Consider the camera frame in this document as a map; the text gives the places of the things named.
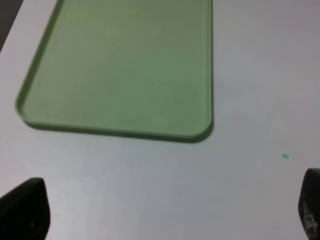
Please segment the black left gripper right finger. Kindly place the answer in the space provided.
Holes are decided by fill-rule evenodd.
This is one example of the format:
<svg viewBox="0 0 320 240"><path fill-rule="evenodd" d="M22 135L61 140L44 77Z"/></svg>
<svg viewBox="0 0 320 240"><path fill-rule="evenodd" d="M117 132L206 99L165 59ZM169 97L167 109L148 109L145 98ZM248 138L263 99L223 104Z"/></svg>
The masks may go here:
<svg viewBox="0 0 320 240"><path fill-rule="evenodd" d="M298 201L298 213L309 240L320 239L320 169L305 172Z"/></svg>

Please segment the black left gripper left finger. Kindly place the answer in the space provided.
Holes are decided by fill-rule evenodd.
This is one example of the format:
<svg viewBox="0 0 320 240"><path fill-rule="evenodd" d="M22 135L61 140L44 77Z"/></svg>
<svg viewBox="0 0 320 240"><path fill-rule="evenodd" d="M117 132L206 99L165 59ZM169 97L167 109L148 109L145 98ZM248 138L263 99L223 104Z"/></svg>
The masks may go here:
<svg viewBox="0 0 320 240"><path fill-rule="evenodd" d="M44 240L50 228L45 181L30 178L0 198L2 240Z"/></svg>

